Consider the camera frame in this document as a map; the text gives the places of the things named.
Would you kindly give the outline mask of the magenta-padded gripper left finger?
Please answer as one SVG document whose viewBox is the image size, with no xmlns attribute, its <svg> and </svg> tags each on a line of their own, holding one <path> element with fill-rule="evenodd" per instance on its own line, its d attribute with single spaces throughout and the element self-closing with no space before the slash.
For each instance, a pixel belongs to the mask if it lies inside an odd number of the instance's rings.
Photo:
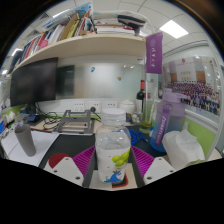
<svg viewBox="0 0 224 224">
<path fill-rule="evenodd" d="M 90 147 L 74 157 L 66 153 L 56 153 L 47 161 L 44 170 L 88 188 L 95 164 L 95 147 Z"/>
</svg>

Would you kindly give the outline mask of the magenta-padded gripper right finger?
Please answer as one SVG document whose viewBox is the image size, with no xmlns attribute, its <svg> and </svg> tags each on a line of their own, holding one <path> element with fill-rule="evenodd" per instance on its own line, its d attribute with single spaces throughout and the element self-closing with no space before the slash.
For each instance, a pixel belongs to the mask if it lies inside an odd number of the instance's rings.
<svg viewBox="0 0 224 224">
<path fill-rule="evenodd" d="M 163 157 L 154 158 L 137 147 L 131 147 L 130 155 L 138 187 L 143 187 L 175 172 L 175 169 Z"/>
</svg>

